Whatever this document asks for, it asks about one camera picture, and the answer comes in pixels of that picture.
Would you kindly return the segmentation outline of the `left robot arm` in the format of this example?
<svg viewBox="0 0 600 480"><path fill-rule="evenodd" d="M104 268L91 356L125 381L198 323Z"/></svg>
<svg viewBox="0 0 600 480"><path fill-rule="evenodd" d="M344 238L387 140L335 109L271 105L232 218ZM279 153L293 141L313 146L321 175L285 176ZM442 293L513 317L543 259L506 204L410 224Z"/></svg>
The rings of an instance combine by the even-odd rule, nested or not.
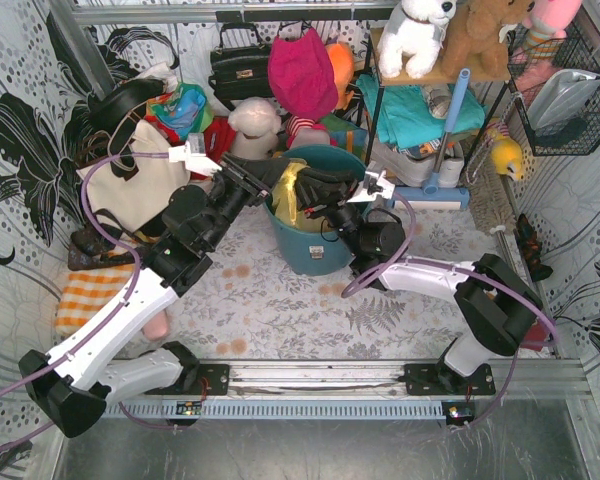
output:
<svg viewBox="0 0 600 480"><path fill-rule="evenodd" d="M62 343L21 358L29 397L66 437L89 430L113 404L158 389L184 393L198 384L200 362L177 341L133 360L114 358L201 279L233 221L245 207L266 201L288 164L283 156L225 154L209 192L194 184L176 189L162 212L165 232L121 290Z"/></svg>

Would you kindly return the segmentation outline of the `yellow translucent trash bag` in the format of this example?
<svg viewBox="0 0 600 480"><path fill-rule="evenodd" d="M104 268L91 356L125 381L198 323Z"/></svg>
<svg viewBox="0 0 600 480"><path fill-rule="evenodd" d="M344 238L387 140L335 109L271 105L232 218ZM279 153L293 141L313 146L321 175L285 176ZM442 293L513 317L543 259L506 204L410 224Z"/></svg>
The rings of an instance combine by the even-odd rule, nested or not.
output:
<svg viewBox="0 0 600 480"><path fill-rule="evenodd" d="M272 209L274 215L284 225L306 233L328 232L321 219L307 218L303 210L298 209L295 183L301 170L307 168L302 159L292 159L272 191Z"/></svg>

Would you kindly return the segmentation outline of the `teal plastic trash bin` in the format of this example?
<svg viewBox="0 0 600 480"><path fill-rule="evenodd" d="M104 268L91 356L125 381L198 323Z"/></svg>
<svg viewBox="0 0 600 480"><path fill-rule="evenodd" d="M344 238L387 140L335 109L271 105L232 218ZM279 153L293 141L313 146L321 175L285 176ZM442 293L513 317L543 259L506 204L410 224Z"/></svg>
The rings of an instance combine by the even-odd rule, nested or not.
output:
<svg viewBox="0 0 600 480"><path fill-rule="evenodd" d="M302 159L309 167L328 172L351 171L362 181L366 166L354 154L329 145L306 145L283 154L290 159ZM353 259L345 243L334 231L318 220L316 232L298 230L275 216L272 200L265 203L265 212L273 228L280 255L296 274L322 276L346 268Z"/></svg>

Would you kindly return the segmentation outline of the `light blue floor squeegee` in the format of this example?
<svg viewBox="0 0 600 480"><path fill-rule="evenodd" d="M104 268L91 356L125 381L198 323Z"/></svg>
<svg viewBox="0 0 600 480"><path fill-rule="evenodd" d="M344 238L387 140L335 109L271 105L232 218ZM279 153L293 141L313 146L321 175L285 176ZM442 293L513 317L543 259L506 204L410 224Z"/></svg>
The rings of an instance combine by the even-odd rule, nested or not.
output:
<svg viewBox="0 0 600 480"><path fill-rule="evenodd" d="M471 71L469 68L463 68L457 77L445 120L444 135L441 137L441 145L436 154L431 174L423 181L420 188L396 187L393 197L388 201L389 206L393 207L396 200L404 199L414 209L465 210L468 207L469 191L464 187L442 188L440 186L440 171L470 78Z"/></svg>

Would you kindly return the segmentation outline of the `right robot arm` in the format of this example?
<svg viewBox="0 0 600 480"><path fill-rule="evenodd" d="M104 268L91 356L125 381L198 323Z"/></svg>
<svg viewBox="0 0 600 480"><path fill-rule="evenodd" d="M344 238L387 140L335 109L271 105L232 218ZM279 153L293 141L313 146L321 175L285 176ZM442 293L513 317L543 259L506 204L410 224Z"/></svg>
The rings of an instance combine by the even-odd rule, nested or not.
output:
<svg viewBox="0 0 600 480"><path fill-rule="evenodd" d="M541 302L499 256L451 263L410 256L415 233L398 216L370 221L358 206L377 198L404 197L385 173L304 168L294 182L297 208L323 218L352 255L354 288L410 291L454 303L469 330L434 363L408 366L402 377L411 395L492 395L489 360L513 357L536 324Z"/></svg>

